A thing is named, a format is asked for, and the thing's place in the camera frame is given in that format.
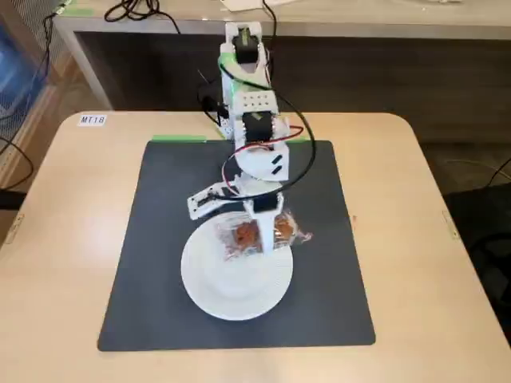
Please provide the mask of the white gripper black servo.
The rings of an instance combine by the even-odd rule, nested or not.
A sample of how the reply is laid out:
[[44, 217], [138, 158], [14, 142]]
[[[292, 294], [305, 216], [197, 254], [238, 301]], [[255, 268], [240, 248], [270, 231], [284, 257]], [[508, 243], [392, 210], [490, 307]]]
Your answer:
[[283, 208], [283, 196], [279, 181], [259, 180], [250, 175], [235, 176], [239, 199], [250, 215], [255, 215], [259, 229], [262, 252], [273, 252], [275, 241], [275, 217]]

